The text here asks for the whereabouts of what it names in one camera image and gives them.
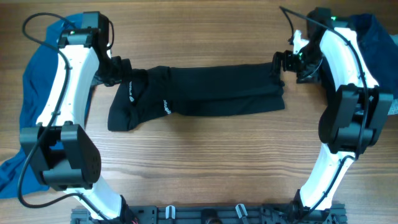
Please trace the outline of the black polo shirt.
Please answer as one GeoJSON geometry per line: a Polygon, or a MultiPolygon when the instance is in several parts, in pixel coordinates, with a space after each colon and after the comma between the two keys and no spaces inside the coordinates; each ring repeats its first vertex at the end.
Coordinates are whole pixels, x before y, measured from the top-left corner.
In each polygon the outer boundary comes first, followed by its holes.
{"type": "Polygon", "coordinates": [[[285,108],[284,83],[271,63],[148,70],[127,68],[108,115],[110,131],[178,113],[233,116],[285,108]]]}

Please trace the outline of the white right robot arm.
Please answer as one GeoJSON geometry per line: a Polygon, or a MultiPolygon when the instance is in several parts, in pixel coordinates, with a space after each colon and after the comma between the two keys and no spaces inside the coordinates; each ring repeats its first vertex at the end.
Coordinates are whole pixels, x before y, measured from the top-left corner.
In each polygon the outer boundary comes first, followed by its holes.
{"type": "Polygon", "coordinates": [[[335,217],[332,199],[346,171],[379,139],[393,94],[383,90],[368,70],[351,19],[335,17],[324,7],[297,17],[306,20],[308,38],[293,30],[289,44],[294,48],[274,54],[272,72],[294,72],[297,82],[310,83],[320,78],[326,62],[334,96],[318,125],[322,143],[318,159],[284,217],[290,223],[323,223],[335,217]]]}

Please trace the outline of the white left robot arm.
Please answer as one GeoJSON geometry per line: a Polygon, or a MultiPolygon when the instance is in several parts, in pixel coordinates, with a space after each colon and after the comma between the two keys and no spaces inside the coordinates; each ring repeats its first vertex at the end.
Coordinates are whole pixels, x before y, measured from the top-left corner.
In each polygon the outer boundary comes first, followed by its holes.
{"type": "Polygon", "coordinates": [[[96,85],[113,86],[126,61],[111,55],[113,23],[85,12],[80,27],[63,30],[53,50],[57,72],[49,98],[32,128],[20,133],[25,168],[42,185],[75,197],[94,223],[137,223],[124,197],[102,178],[100,152],[85,133],[88,96],[96,85]]]}

